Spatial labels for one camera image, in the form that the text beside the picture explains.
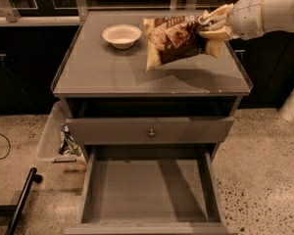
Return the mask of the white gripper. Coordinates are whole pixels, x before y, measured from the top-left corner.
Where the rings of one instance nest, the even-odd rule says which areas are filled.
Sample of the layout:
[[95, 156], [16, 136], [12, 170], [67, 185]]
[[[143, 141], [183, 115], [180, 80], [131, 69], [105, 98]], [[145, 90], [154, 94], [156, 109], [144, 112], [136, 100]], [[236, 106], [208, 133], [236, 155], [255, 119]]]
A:
[[207, 40], [205, 53], [221, 56], [222, 44], [231, 39], [249, 40], [265, 34], [262, 9], [264, 0], [239, 0], [212, 12], [204, 11], [197, 32]]

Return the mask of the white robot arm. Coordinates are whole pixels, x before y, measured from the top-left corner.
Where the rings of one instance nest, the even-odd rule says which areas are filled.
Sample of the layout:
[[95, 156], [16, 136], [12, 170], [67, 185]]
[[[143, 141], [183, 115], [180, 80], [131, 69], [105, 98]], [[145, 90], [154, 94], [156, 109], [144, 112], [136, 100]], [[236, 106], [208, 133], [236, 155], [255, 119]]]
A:
[[209, 51], [228, 40], [254, 89], [245, 107], [278, 107], [294, 118], [294, 0], [238, 0], [204, 14]]

